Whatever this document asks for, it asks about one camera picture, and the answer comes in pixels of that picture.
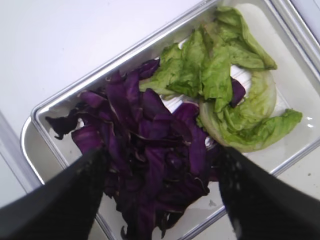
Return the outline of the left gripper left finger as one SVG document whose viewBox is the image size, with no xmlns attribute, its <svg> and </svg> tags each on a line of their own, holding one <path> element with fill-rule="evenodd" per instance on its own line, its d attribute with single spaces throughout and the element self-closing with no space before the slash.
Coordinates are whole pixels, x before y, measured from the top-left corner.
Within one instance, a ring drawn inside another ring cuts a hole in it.
<svg viewBox="0 0 320 240">
<path fill-rule="evenodd" d="M 107 160 L 90 150 L 41 187 L 0 209 L 2 240 L 86 240 L 104 191 Z"/>
</svg>

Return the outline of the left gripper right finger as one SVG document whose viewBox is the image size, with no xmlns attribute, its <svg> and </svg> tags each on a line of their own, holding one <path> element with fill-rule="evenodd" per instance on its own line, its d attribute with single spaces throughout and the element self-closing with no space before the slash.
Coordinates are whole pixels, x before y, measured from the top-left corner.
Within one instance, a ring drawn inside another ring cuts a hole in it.
<svg viewBox="0 0 320 240">
<path fill-rule="evenodd" d="M 238 240 L 318 240 L 320 201 L 232 147 L 217 159 L 219 190 Z"/>
</svg>

